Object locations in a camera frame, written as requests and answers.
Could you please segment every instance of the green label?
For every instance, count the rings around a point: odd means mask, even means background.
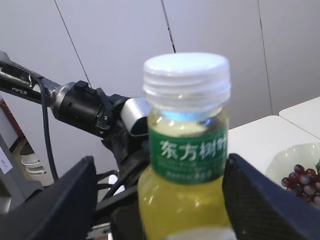
[[[170,182],[201,184],[224,174],[228,148],[226,128],[214,134],[172,137],[149,130],[153,170]]]

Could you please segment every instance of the plastic bottle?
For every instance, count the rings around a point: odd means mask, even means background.
[[[232,233],[222,192],[228,60],[197,52],[151,58],[144,64],[143,89],[152,106],[151,165],[140,177],[138,197],[148,240],[186,239],[186,232],[197,231]]]

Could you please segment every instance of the grape bunch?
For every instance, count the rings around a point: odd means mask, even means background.
[[[295,165],[293,170],[282,179],[282,186],[305,201],[320,206],[320,171],[317,174],[312,168],[305,170],[300,164]]]

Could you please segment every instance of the white wall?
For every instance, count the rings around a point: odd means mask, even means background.
[[[57,0],[93,87],[143,94],[143,63],[172,53],[160,0]]]
[[[273,113],[320,96],[320,1],[260,0]]]
[[[142,95],[143,62],[171,53],[161,0],[4,0],[0,50],[59,84],[85,80],[106,93]],[[319,17],[315,0],[260,0],[274,113],[319,95]],[[164,0],[178,52],[225,55],[231,63],[231,126],[272,114],[257,0]],[[75,49],[83,64],[79,61]],[[3,93],[47,163],[41,106]],[[49,116],[61,176],[85,155],[98,172],[116,167],[97,137]]]
[[[1,25],[0,49],[13,61],[59,84],[86,79],[54,1],[2,1],[0,22],[6,23]],[[1,94],[48,172],[41,106]],[[100,172],[116,166],[97,137],[55,120],[52,114],[49,125],[60,176],[86,155],[94,155]]]
[[[12,127],[11,123],[9,122],[7,116],[5,115],[4,111],[0,108],[0,135],[3,137],[4,142],[11,148],[14,142],[17,140],[18,135],[14,128]]]
[[[222,54],[230,61],[230,126],[271,115],[258,2],[252,0],[165,0],[179,52]]]

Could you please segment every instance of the white label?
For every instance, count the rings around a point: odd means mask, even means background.
[[[11,162],[8,160],[7,156],[5,155],[4,151],[0,147],[0,169],[2,170],[3,174],[6,174],[12,169]]]

